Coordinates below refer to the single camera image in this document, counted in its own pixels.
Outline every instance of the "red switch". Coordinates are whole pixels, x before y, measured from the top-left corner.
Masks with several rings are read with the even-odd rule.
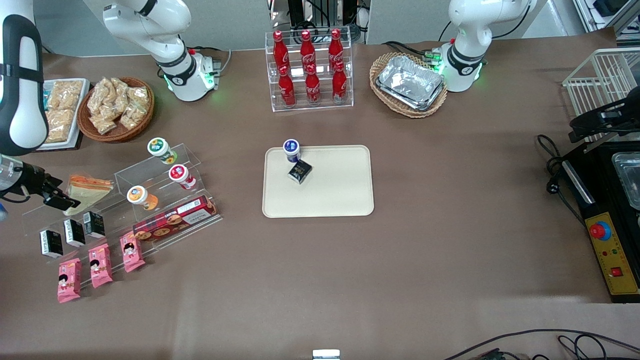
[[[611,228],[609,224],[604,221],[598,221],[597,223],[589,227],[589,233],[596,239],[607,241],[611,238]]]

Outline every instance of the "brown tablecloth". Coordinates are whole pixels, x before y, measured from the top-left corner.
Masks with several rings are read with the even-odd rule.
[[[123,281],[60,305],[56,267],[45,264],[37,239],[22,235],[20,214],[39,200],[8,206],[0,356],[283,360],[339,348],[346,360],[437,360],[534,327],[637,342],[640,306],[608,303],[584,230],[545,191],[547,157],[534,145],[545,133],[568,149],[560,82],[593,50],[614,46],[611,31],[496,41],[477,83],[423,120],[390,111],[371,92],[369,66],[385,46],[355,47],[354,108],[279,114],[269,105],[262,51],[234,53],[220,89],[194,103],[167,90],[150,56],[46,56],[49,79],[147,81],[156,117],[129,143],[85,140],[78,151],[25,161],[62,179],[101,177],[146,158],[153,136],[184,142],[202,160],[224,220]],[[368,146],[374,213],[266,218],[264,153],[287,138]],[[551,334],[495,345],[560,353]],[[616,354],[624,353],[610,350]]]

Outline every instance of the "coca-cola bottle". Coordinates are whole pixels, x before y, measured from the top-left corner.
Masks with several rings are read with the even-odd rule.
[[[333,74],[333,102],[343,104],[347,101],[347,75],[344,74],[344,63],[342,61],[335,64]]]
[[[307,68],[307,79],[305,84],[307,86],[307,100],[309,105],[318,106],[320,104],[320,79],[316,75],[316,65],[311,64]]]
[[[273,33],[273,40],[275,41],[273,58],[276,61],[278,72],[280,72],[281,68],[285,68],[288,72],[289,68],[291,68],[289,65],[289,50],[287,50],[287,46],[282,42],[282,31],[275,31]]]
[[[329,71],[335,71],[335,64],[342,62],[342,42],[340,29],[331,30],[331,44],[329,45]]]
[[[309,68],[314,68],[316,73],[316,49],[311,44],[311,33],[309,30],[302,31],[302,46],[300,47],[300,56],[302,57],[302,69],[305,74],[309,75]]]
[[[296,105],[296,94],[293,92],[293,81],[291,81],[291,78],[289,77],[287,68],[281,67],[278,71],[280,72],[278,85],[280,86],[280,94],[284,101],[284,107],[292,108]]]

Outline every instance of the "acrylic bottle rack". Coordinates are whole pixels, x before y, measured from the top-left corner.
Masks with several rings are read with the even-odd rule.
[[[111,182],[114,188],[111,193],[79,214],[67,217],[62,211],[44,205],[23,214],[22,226],[24,228],[24,234],[29,239],[29,243],[33,244],[34,252],[40,253],[40,231],[52,230],[60,233],[63,238],[62,245],[64,255],[57,259],[46,258],[47,263],[57,266],[63,261],[79,258],[82,262],[81,288],[85,288],[91,284],[88,251],[98,245],[109,243],[111,267],[114,273],[123,269],[124,263],[122,262],[122,251],[120,249],[120,237],[132,231],[133,225],[199,196],[205,195],[208,199],[214,201],[213,196],[203,186],[202,178],[198,171],[200,160],[198,160],[184,144],[172,147],[172,149],[177,153],[175,163],[186,166],[189,169],[189,173],[196,178],[196,186],[194,189],[185,190],[180,184],[169,179],[168,173],[171,165],[163,164],[158,158],[148,158],[113,174]],[[144,186],[149,193],[158,198],[158,207],[156,209],[147,211],[142,206],[133,205],[127,200],[127,191],[135,185]],[[92,211],[103,217],[106,236],[101,239],[85,236],[86,245],[79,248],[72,247],[64,240],[65,232],[63,222],[71,218],[82,223],[83,213],[87,211]],[[146,258],[155,254],[165,247],[173,245],[190,234],[221,219],[220,214],[217,214],[166,238],[151,242],[141,241],[140,246],[143,256]]]
[[[292,30],[282,32],[282,41],[289,50],[289,63],[291,64],[290,76],[293,80],[293,89],[296,94],[296,105],[293,108],[286,108],[278,80],[280,75],[273,57],[273,33],[265,34],[265,53],[267,58],[267,76],[269,80],[269,91],[271,92],[271,108],[276,111],[287,110],[307,110],[318,108],[337,108],[353,106],[353,52],[351,45],[351,33],[349,27],[338,27],[342,33],[342,55],[344,62],[344,74],[347,76],[347,99],[342,104],[333,102],[333,74],[329,71],[329,45],[331,44],[331,30],[335,28],[309,29],[311,31],[311,41],[316,49],[316,70],[320,79],[321,100],[318,105],[311,106],[307,101],[307,88],[305,85],[306,76],[302,69],[300,58],[300,47],[302,44],[302,30]]]

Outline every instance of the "control panel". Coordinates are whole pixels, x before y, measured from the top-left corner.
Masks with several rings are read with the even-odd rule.
[[[600,263],[611,295],[638,294],[638,285],[631,272],[620,239],[611,222],[609,213],[588,218],[585,221],[589,237]]]

